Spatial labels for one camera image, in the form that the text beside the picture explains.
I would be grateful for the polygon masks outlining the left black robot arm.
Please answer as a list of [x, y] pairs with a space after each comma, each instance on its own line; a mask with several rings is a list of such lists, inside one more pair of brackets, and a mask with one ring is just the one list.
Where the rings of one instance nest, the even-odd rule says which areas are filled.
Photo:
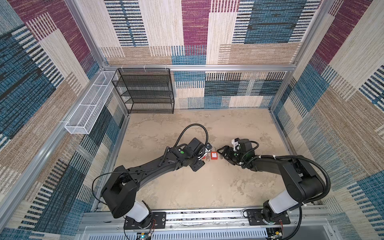
[[115, 168], [101, 190], [112, 216], [133, 219], [142, 227], [147, 226], [153, 213], [146, 203], [136, 200], [137, 192], [154, 179], [183, 167], [196, 172], [205, 164], [202, 160], [205, 151], [206, 146], [194, 138], [189, 144], [166, 148], [161, 157], [141, 166]]

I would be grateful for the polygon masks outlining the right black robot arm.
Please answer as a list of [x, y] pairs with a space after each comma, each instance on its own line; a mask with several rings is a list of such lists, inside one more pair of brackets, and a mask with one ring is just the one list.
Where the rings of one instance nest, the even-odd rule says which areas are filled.
[[232, 144], [218, 149], [218, 154], [231, 165], [280, 175], [283, 179], [286, 189], [263, 204], [261, 216], [267, 225], [280, 220], [288, 210], [321, 200], [331, 190], [328, 173], [313, 160], [293, 155], [257, 155], [259, 143], [248, 139], [236, 138]]

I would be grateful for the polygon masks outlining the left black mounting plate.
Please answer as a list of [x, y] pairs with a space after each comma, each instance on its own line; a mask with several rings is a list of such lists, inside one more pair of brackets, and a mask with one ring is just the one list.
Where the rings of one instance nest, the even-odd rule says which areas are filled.
[[137, 222], [133, 218], [126, 217], [124, 230], [149, 230], [164, 229], [167, 220], [166, 212], [151, 212], [142, 222]]

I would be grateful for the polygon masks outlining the black mounting plate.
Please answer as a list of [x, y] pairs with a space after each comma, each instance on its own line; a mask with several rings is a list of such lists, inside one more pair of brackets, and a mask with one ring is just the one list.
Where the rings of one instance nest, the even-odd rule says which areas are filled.
[[250, 226], [263, 225], [289, 225], [291, 223], [287, 212], [276, 214], [273, 211], [264, 213], [264, 209], [246, 209], [243, 216], [249, 221]]
[[164, 229], [167, 220], [166, 212], [151, 212], [142, 222], [137, 222], [133, 218], [126, 217], [124, 230], [149, 230]]

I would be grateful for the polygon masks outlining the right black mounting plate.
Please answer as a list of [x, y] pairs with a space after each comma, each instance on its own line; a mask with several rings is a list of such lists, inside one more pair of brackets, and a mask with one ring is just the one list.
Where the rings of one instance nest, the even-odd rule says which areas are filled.
[[264, 209], [246, 209], [243, 216], [249, 221], [250, 226], [263, 225], [289, 225], [291, 223], [287, 212], [276, 214], [273, 211], [264, 213]]

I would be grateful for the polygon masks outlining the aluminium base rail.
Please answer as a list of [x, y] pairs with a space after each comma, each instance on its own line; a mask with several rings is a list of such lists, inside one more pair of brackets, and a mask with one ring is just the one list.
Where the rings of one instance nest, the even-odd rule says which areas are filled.
[[341, 235], [325, 206], [306, 206], [288, 212], [289, 225], [250, 226], [243, 216], [246, 209], [205, 208], [155, 210], [166, 212], [164, 229], [124, 230], [125, 219], [114, 219], [108, 212], [86, 213], [77, 240], [278, 240], [295, 228], [295, 240], [340, 240]]

